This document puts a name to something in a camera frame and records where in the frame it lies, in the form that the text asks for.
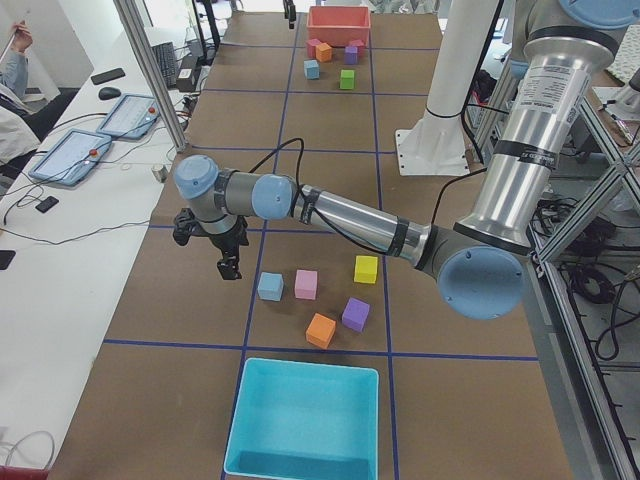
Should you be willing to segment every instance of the computer mouse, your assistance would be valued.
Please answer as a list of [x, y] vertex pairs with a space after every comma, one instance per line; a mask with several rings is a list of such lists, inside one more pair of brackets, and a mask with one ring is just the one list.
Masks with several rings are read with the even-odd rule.
[[102, 87], [98, 92], [98, 98], [100, 100], [110, 100], [122, 95], [122, 92], [116, 87]]

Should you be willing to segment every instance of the teal plastic tray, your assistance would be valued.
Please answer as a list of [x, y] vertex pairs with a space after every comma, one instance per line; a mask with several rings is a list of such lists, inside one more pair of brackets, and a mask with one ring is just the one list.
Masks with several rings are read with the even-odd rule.
[[378, 372], [247, 360], [224, 470], [278, 480], [377, 480]]

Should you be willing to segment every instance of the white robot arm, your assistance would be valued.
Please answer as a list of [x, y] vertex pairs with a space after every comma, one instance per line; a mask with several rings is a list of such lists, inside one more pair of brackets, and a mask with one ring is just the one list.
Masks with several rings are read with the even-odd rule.
[[492, 319], [520, 301], [526, 228], [578, 115], [591, 77], [614, 59], [626, 27], [640, 18], [640, 0], [519, 0], [517, 40], [528, 70], [470, 215], [453, 230], [419, 225], [280, 175], [219, 169], [192, 156], [175, 171], [189, 208], [176, 217], [174, 238], [207, 236], [223, 252], [225, 279], [240, 278], [245, 216], [290, 216], [339, 231], [380, 253], [401, 257], [434, 277], [453, 309]]

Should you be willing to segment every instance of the blue round cap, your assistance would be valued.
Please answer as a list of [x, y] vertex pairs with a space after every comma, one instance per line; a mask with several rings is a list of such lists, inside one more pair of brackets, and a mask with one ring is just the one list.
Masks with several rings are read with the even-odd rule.
[[185, 158], [173, 175], [180, 195], [192, 200], [213, 187], [218, 178], [218, 165], [206, 155]]
[[263, 175], [251, 192], [253, 211], [265, 220], [287, 217], [292, 199], [291, 182], [280, 175]]
[[527, 74], [527, 70], [529, 70], [529, 64], [518, 60], [509, 60], [509, 68], [511, 69], [511, 75], [516, 80], [522, 80]]
[[640, 0], [560, 0], [571, 18], [598, 30], [616, 30], [640, 20]]
[[524, 292], [522, 265], [498, 248], [465, 248], [440, 268], [438, 289], [458, 313], [475, 320], [491, 320], [520, 303]]

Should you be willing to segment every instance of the person's arm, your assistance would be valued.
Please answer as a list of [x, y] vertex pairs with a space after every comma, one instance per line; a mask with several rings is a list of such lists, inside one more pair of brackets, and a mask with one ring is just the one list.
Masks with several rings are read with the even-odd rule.
[[7, 67], [0, 73], [0, 83], [22, 98], [29, 80], [27, 57], [24, 52], [31, 46], [33, 39], [24, 21], [14, 23], [12, 28], [15, 29], [15, 35], [11, 43], [11, 52], [8, 54]]

